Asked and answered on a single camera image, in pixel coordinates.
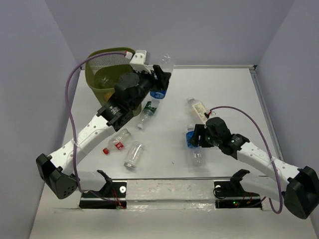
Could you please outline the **blue label crushed bottle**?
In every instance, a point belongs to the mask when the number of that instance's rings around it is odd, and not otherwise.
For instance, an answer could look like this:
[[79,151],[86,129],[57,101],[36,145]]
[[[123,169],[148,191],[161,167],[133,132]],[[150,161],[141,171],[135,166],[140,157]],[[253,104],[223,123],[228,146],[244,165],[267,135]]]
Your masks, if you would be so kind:
[[168,54],[153,64],[153,77],[155,85],[150,91],[151,106],[157,108],[161,100],[166,96],[169,80],[174,70],[175,60]]

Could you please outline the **blue label water bottle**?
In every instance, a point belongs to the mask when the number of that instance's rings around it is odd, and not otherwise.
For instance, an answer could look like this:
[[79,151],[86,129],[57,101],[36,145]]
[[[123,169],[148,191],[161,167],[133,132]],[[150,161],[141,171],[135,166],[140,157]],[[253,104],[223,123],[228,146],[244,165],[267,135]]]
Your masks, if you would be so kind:
[[201,152],[200,147],[195,147],[190,143],[190,139],[194,134],[194,125],[187,126],[186,137],[186,146],[187,146],[187,160],[188,166],[197,172],[203,172],[205,170],[206,159],[204,154]]

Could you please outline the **green label plastic bottle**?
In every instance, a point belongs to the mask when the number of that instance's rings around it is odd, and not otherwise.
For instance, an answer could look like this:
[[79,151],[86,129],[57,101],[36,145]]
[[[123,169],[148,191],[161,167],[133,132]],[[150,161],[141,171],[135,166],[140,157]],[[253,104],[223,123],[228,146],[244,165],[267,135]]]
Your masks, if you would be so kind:
[[149,123],[149,121],[152,119],[154,116],[158,106],[159,106],[159,101],[147,101],[144,109],[141,112],[139,122],[137,124],[138,129],[144,129],[144,127]]

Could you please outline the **wide clear plastic jar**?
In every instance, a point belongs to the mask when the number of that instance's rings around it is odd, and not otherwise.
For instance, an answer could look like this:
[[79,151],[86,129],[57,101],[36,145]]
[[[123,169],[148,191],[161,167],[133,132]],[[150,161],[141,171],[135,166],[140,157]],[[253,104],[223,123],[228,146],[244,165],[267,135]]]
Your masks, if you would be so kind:
[[95,79],[95,87],[97,89],[111,89],[114,88],[115,85],[116,82],[106,75],[97,76]]

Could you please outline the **orange juice bottle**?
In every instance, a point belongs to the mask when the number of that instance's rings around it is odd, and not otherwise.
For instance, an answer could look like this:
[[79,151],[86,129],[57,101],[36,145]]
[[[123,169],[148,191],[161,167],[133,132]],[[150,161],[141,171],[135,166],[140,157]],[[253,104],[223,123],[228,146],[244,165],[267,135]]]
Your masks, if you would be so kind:
[[105,94],[105,100],[108,101],[112,95],[113,95],[112,92],[106,93],[106,94]]

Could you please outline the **clear bottle metal rim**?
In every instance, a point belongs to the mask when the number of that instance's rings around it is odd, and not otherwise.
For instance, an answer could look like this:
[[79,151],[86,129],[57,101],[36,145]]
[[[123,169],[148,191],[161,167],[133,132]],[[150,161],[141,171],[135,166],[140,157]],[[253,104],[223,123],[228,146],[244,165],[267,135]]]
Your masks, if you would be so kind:
[[124,167],[134,170],[138,165],[145,150],[145,145],[139,141],[134,141],[124,160]]

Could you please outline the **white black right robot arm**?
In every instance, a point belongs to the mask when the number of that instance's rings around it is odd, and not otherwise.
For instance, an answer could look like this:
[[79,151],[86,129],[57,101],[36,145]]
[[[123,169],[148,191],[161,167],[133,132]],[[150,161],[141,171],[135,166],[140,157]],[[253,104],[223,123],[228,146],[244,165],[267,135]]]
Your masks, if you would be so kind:
[[210,118],[194,126],[189,143],[203,148],[218,147],[222,153],[257,169],[267,177],[246,172],[229,183],[234,195],[254,192],[282,202],[296,217],[307,219],[319,205],[319,177],[314,169],[289,165],[261,150],[241,134],[231,133],[225,121]]

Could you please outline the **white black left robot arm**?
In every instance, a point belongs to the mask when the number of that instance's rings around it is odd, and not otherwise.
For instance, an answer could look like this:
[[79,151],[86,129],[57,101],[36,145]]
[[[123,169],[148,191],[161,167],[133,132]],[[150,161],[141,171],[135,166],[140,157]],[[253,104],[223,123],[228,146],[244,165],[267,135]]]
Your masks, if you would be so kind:
[[166,91],[171,72],[159,65],[147,71],[124,73],[109,100],[91,121],[60,149],[36,159],[39,175],[58,199],[74,191],[91,191],[105,197],[113,187],[112,179],[102,170],[78,171],[77,164],[106,138],[119,131],[134,116],[134,111],[151,91]]

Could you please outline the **olive green mesh bin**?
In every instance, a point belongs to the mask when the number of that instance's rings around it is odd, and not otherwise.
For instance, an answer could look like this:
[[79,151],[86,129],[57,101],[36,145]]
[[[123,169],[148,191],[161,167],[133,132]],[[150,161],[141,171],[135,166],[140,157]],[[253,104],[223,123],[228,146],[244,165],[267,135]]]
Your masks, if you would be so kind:
[[126,51],[135,53],[135,50],[127,47],[108,48],[98,50],[91,53],[91,57],[100,55],[102,53],[109,53],[111,55],[103,55],[97,58],[91,59],[85,64],[85,79],[89,88],[93,91],[95,97],[99,101],[100,105],[105,105],[105,94],[108,92],[114,93],[114,88],[111,89],[97,89],[95,87],[95,79],[97,76],[106,75],[113,79],[116,83],[120,76],[124,73],[131,72],[132,69],[129,65],[129,59],[125,58],[122,54]]

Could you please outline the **white label square bottle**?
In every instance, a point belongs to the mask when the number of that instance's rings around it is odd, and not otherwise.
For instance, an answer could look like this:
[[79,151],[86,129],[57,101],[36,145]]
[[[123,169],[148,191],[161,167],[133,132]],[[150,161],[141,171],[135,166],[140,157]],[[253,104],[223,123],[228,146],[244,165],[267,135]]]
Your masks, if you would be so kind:
[[204,113],[209,112],[206,109],[203,102],[197,100],[195,98],[188,98],[187,100],[187,107],[190,115],[192,116],[195,124],[204,124],[205,116]]

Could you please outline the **red cap crushed bottle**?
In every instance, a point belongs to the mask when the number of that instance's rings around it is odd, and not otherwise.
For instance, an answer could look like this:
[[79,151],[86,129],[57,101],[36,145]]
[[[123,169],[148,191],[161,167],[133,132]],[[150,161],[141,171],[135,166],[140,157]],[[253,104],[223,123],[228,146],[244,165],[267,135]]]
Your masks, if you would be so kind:
[[111,152],[122,151],[129,144],[132,139],[131,133],[126,129],[118,131],[108,142],[103,149],[103,153],[108,155]]

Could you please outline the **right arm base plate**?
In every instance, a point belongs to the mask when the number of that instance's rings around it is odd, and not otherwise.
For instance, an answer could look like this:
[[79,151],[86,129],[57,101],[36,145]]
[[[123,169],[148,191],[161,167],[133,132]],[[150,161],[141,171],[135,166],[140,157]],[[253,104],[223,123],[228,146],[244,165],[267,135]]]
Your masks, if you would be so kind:
[[214,181],[213,195],[216,209],[262,209],[260,195],[244,191],[239,183]]

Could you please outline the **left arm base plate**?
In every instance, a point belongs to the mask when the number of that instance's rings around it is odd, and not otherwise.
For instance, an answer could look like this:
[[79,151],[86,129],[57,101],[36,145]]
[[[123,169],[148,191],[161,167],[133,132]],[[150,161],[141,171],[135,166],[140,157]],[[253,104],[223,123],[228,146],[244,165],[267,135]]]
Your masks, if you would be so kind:
[[127,180],[115,180],[111,189],[102,196],[98,192],[82,193],[79,201],[81,209],[124,210],[127,208]]

